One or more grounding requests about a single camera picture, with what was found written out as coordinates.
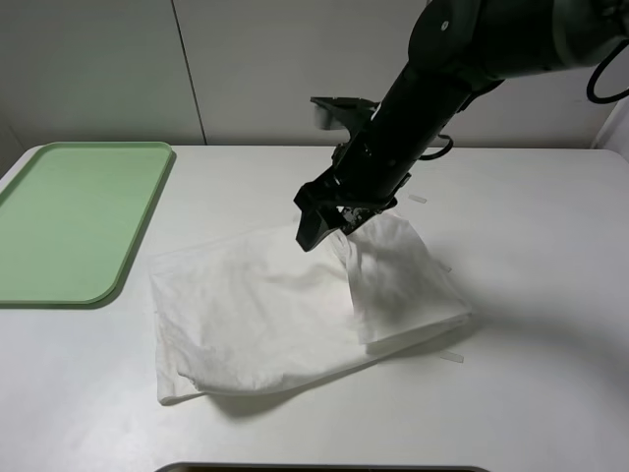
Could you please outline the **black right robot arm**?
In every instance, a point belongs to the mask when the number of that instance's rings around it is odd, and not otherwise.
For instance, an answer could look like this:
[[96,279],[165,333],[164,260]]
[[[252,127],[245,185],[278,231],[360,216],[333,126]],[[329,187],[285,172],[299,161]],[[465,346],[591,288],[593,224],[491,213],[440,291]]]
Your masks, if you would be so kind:
[[394,207],[447,123],[504,81],[586,67],[600,74],[627,43],[624,1],[430,2],[383,100],[314,100],[320,127],[345,128],[350,138],[295,197],[298,244],[310,251]]

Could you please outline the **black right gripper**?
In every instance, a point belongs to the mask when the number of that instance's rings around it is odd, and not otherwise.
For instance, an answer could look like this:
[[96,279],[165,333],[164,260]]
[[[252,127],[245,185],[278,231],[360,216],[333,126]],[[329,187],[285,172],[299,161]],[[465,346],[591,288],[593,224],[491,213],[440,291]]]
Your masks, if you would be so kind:
[[441,133],[440,117],[322,117],[317,125],[325,131],[344,127],[350,140],[295,197],[301,211],[296,241],[305,252],[333,232],[350,235],[383,213],[416,161],[442,156],[440,151],[425,154]]

